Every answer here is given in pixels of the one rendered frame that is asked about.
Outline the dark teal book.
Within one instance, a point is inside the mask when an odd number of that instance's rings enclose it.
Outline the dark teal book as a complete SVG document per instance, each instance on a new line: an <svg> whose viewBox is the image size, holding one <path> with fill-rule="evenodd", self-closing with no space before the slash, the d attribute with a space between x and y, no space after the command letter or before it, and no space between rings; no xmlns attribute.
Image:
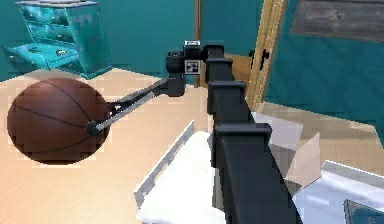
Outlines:
<svg viewBox="0 0 384 224"><path fill-rule="evenodd" d="M384 212L351 200L344 201L346 224L384 224Z"/></svg>

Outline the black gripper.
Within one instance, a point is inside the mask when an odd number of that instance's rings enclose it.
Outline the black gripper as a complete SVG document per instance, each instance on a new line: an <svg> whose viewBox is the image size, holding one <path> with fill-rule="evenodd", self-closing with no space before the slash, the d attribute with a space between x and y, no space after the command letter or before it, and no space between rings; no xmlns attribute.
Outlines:
<svg viewBox="0 0 384 224"><path fill-rule="evenodd" d="M167 76L147 86L137 90L116 101L109 102L108 106L112 115L104 121L90 121L86 131L90 136L96 136L99 132L106 129L119 119L131 113L141 105L155 96L166 94L169 97L180 97L185 93L185 68L184 55L181 51L170 51L166 54Z"/></svg>

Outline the wooden room door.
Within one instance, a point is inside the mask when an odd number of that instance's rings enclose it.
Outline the wooden room door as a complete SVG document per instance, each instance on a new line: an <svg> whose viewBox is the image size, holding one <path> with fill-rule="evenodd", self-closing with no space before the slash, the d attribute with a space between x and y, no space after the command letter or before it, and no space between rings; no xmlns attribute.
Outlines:
<svg viewBox="0 0 384 224"><path fill-rule="evenodd" d="M274 48L288 0L198 0L199 37L225 46L235 78L247 83L246 100L253 111L263 104ZM249 50L255 49L250 69ZM270 53L259 71L263 50Z"/></svg>

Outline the teal chest of drawers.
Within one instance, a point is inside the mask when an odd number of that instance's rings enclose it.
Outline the teal chest of drawers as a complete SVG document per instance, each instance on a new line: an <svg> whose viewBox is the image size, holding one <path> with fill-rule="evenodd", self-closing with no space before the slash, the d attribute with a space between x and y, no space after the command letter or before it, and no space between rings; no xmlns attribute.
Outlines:
<svg viewBox="0 0 384 224"><path fill-rule="evenodd" d="M17 73L57 69L92 79L112 69L97 2L23 0L16 5L31 38L3 48Z"/></svg>

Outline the brown basketball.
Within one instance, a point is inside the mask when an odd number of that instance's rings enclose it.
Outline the brown basketball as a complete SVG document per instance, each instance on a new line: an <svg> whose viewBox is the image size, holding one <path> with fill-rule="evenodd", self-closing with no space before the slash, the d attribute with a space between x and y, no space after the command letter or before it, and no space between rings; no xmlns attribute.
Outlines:
<svg viewBox="0 0 384 224"><path fill-rule="evenodd" d="M110 116L103 96L90 85L68 78L36 82L13 100L7 115L8 135L27 158L48 165L67 165L92 156L109 130L87 132L92 121Z"/></svg>

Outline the grey framed picture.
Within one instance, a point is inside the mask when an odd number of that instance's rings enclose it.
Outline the grey framed picture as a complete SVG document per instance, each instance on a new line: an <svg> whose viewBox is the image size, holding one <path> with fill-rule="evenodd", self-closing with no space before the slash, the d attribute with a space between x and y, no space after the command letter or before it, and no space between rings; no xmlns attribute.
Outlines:
<svg viewBox="0 0 384 224"><path fill-rule="evenodd" d="M384 43L384 0L299 0L291 32Z"/></svg>

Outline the white bed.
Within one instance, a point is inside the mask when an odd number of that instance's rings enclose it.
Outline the white bed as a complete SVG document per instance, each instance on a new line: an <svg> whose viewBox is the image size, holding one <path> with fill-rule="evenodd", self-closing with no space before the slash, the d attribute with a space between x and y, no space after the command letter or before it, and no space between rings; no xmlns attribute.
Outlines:
<svg viewBox="0 0 384 224"><path fill-rule="evenodd" d="M319 134L298 147L301 124L260 113L253 118L272 126L270 147L291 194L320 177ZM189 123L136 188L136 218L142 224L226 224L213 204L218 171L210 165L208 138Z"/></svg>

